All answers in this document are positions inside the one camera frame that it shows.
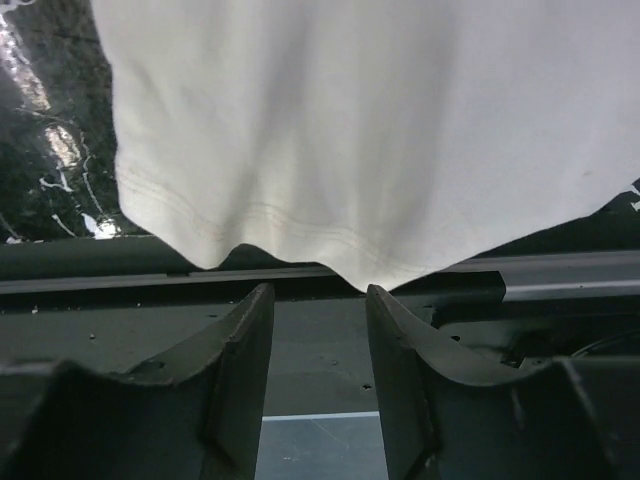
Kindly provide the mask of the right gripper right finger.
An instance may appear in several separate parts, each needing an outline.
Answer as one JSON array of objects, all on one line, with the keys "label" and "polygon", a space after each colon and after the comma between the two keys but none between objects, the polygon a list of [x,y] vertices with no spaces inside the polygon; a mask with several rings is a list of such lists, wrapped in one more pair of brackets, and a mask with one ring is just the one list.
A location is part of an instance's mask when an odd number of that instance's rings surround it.
[{"label": "right gripper right finger", "polygon": [[556,357],[536,370],[488,359],[366,293],[392,479],[635,479],[639,360]]}]

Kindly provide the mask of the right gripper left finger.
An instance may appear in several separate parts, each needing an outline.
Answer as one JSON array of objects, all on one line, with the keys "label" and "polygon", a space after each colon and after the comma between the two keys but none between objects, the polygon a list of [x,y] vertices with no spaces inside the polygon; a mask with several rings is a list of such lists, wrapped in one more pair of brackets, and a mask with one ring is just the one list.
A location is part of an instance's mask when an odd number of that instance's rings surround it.
[{"label": "right gripper left finger", "polygon": [[272,348],[275,292],[124,373],[77,362],[1,364],[5,479],[251,479]]}]

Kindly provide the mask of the cream white t shirt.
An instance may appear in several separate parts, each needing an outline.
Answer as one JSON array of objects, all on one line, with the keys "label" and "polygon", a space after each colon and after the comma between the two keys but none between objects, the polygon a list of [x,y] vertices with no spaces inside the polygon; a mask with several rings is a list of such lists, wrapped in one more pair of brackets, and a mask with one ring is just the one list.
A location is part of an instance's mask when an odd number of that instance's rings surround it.
[{"label": "cream white t shirt", "polygon": [[95,1],[119,204],[393,289],[639,176],[635,1]]}]

